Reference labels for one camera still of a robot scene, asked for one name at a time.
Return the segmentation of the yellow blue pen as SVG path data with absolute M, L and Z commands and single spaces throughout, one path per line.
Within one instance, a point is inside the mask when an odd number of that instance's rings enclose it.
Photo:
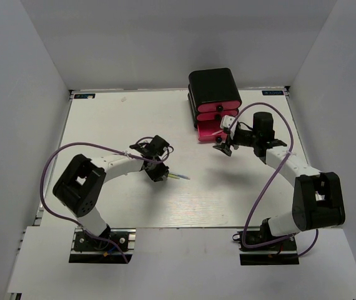
M 168 174 L 169 178 L 173 179 L 185 179 L 185 180 L 190 180 L 190 177 L 182 175 L 182 174 L 176 174 L 176 173 L 169 173 Z

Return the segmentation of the black pink drawer organizer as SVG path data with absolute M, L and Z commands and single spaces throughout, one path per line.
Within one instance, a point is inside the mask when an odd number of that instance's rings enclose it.
M 227 68 L 203 69 L 189 74 L 188 100 L 194 127 L 201 143 L 221 142 L 226 134 L 220 128 L 225 115 L 236 116 L 242 99 L 232 71 Z M 202 139 L 202 132 L 222 131 L 220 136 Z

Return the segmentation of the orange pink pen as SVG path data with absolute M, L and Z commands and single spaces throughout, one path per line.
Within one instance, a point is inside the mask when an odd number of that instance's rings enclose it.
M 214 136 L 220 136 L 221 134 L 223 134 L 222 131 L 216 131 L 216 132 L 202 132 L 202 134 L 200 135 L 200 137 L 202 139 L 206 139 L 206 138 L 211 138 Z

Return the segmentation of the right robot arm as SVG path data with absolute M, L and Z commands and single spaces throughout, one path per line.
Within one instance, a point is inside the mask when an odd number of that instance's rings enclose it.
M 289 212 L 264 219 L 256 241 L 275 249 L 283 237 L 312 229 L 339 226 L 345 222 L 345 207 L 339 176 L 322 172 L 297 157 L 289 145 L 275 137 L 274 120 L 269 112 L 257 112 L 253 126 L 242 129 L 233 116 L 224 116 L 220 128 L 226 133 L 224 142 L 215 148 L 227 156 L 240 146 L 249 147 L 265 165 L 274 169 L 294 189 Z

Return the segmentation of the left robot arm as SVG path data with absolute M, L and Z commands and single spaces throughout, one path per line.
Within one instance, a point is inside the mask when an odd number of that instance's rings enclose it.
M 89 158 L 75 155 L 55 183 L 53 195 L 72 212 L 75 221 L 89 233 L 89 242 L 104 249 L 110 242 L 110 227 L 96 208 L 103 185 L 129 173 L 145 172 L 151 181 L 167 179 L 165 161 L 171 145 L 156 135 L 149 142 L 140 140 L 128 151 L 109 150 L 110 156 Z

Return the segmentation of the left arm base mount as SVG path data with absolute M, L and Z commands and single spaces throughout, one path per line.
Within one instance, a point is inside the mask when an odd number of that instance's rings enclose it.
M 75 229 L 69 263 L 73 264 L 125 264 L 134 254 L 136 240 L 135 229 L 112 229 L 109 239 L 119 246 L 124 253 L 112 243 L 89 237 L 82 229 Z

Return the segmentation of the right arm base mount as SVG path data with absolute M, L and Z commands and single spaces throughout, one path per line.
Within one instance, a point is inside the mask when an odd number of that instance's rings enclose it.
M 242 243 L 242 231 L 237 231 L 232 240 L 239 244 L 241 266 L 298 265 L 299 258 L 295 239 L 291 237 L 268 246 L 248 248 Z

